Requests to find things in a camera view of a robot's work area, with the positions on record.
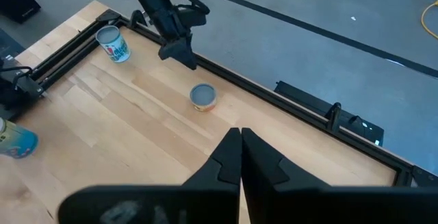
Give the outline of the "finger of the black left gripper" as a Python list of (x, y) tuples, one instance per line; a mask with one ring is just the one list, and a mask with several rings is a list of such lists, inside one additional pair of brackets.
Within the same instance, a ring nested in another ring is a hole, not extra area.
[(181, 50), (181, 39), (177, 39), (171, 42), (166, 42), (159, 49), (159, 57), (161, 59), (175, 58), (179, 55)]
[(199, 10), (184, 8), (179, 10), (179, 19), (185, 28), (185, 36), (183, 37), (185, 39), (184, 57), (181, 62), (189, 69), (196, 69), (197, 59), (192, 50), (191, 28), (205, 25), (207, 22), (206, 15)]

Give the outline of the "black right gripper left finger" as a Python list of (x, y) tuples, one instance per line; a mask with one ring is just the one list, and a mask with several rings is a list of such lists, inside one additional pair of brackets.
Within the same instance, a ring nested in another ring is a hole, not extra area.
[(96, 185), (60, 204), (59, 224), (237, 224), (242, 135), (231, 128), (181, 185)]

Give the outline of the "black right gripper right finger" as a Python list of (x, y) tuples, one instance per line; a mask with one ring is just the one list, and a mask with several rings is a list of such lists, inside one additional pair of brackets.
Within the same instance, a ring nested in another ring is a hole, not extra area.
[(249, 128), (242, 181), (255, 224), (438, 224), (438, 187), (330, 186)]

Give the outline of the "small orange-yellow label can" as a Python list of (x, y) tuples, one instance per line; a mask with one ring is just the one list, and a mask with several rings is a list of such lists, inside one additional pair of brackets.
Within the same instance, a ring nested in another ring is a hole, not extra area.
[(216, 89), (210, 84), (197, 84), (190, 91), (190, 101), (197, 111), (208, 112), (216, 106)]

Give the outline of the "white and teal labelled can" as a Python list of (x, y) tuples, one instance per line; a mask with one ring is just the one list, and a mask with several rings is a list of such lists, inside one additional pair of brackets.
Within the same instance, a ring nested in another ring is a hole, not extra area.
[(113, 62), (121, 63), (130, 58), (131, 50), (116, 26), (106, 25), (100, 28), (95, 38)]

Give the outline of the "blue berries label can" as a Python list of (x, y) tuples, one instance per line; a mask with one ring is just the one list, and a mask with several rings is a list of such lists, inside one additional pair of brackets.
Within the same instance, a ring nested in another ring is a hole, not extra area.
[(0, 118), (0, 154), (21, 159), (32, 154), (38, 146), (35, 133)]

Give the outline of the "black frame clamp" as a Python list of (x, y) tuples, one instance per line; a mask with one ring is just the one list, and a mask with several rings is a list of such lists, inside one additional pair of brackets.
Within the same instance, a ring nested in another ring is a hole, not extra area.
[(339, 129), (339, 117), (342, 111), (342, 105), (339, 102), (334, 103), (324, 117), (328, 120), (326, 122), (327, 130), (337, 132)]
[(148, 23), (145, 20), (144, 14), (140, 10), (134, 10), (131, 13), (131, 18), (129, 21), (129, 28), (132, 29), (137, 25), (143, 25), (145, 27), (148, 26)]
[(348, 120), (348, 127), (350, 130), (364, 130), (365, 127), (363, 126), (363, 120), (360, 116), (355, 115), (352, 116), (349, 120)]

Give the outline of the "black aluminium table frame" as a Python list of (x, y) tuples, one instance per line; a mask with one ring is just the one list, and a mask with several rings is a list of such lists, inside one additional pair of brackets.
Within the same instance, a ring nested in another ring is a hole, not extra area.
[[(100, 3), (86, 6), (17, 59), (36, 68), (48, 58), (55, 58), (57, 65), (63, 65), (72, 57), (101, 53), (112, 62), (95, 38), (97, 31), (106, 25), (119, 28), (131, 50), (127, 61), (135, 55), (159, 59), (157, 34), (142, 25), (130, 29), (127, 18)], [(163, 62), (179, 64), (174, 60)], [(210, 84), (216, 89), (215, 108), (201, 113), (219, 112), (236, 127), (251, 129), (291, 161), (327, 183), (438, 186), (438, 175), (342, 126), (337, 132), (327, 130), (328, 120), (324, 116), (208, 59), (201, 58), (195, 71), (200, 71), (195, 85)]]

